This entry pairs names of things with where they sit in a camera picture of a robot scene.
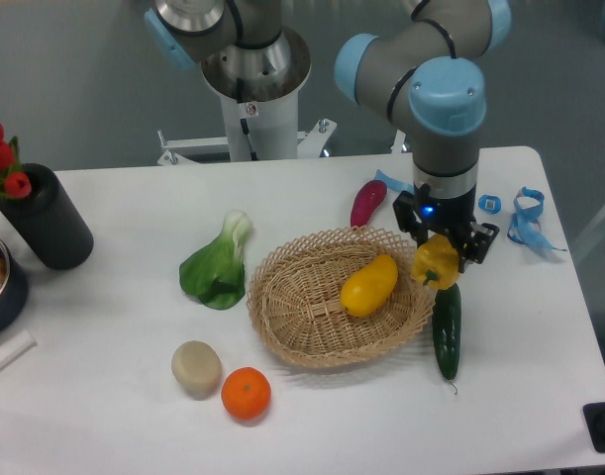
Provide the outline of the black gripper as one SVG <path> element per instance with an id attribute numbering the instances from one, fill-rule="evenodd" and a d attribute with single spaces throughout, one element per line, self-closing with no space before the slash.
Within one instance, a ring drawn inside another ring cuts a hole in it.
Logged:
<path id="1" fill-rule="evenodd" d="M 475 193 L 473 187 L 454 198 L 437 198 L 429 185 L 416 187 L 415 197 L 408 191 L 401 191 L 392 204 L 397 226 L 417 245 L 428 240 L 429 231 L 456 242 L 458 271 L 464 273 L 469 264 L 484 261 L 500 232 L 494 224 L 475 221 Z"/>

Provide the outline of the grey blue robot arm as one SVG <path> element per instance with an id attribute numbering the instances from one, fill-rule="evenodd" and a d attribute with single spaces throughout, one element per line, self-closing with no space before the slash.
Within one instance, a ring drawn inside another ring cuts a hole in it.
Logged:
<path id="1" fill-rule="evenodd" d="M 486 113 L 475 60 L 511 26 L 505 1 L 418 1 L 391 39 L 359 34 L 340 49 L 339 90 L 384 117 L 412 149 L 412 192 L 394 203 L 417 244 L 446 237 L 460 266 L 481 262 L 498 230 L 474 217 L 478 136 Z M 297 94 L 311 68 L 304 40 L 277 1 L 156 1 L 145 15 L 158 47 L 179 68 L 199 65 L 221 101 L 234 161 L 298 154 Z"/>

